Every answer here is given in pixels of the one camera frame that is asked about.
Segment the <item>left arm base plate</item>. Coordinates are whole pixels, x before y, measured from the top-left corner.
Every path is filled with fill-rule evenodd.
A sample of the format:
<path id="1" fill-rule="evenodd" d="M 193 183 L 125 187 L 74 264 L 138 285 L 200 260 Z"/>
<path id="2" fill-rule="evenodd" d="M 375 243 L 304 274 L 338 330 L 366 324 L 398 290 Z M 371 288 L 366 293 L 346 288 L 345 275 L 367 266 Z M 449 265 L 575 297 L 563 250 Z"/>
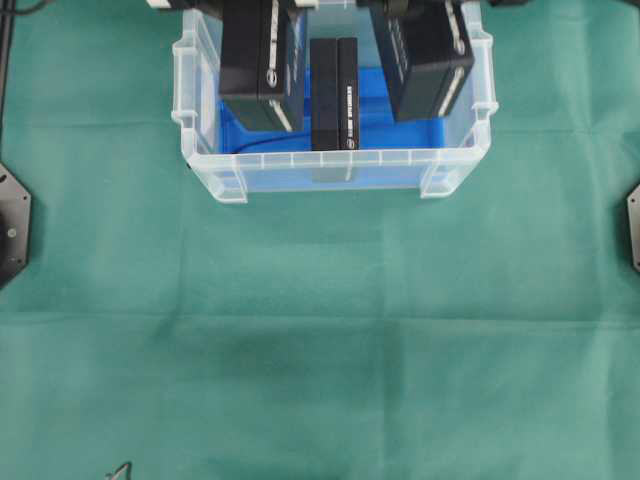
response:
<path id="1" fill-rule="evenodd" d="M 4 288 L 27 265 L 31 220 L 31 195 L 1 165 L 1 287 Z"/>

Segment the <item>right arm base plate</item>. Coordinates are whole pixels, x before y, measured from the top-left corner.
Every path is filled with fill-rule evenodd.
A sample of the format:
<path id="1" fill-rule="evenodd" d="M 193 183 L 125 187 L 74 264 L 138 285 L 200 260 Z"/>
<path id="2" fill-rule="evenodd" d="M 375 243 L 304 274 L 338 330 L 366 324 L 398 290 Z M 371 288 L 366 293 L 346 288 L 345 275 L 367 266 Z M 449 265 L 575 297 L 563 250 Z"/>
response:
<path id="1" fill-rule="evenodd" d="M 626 202 L 632 264 L 634 270 L 640 272 L 640 184 L 629 193 Z"/>

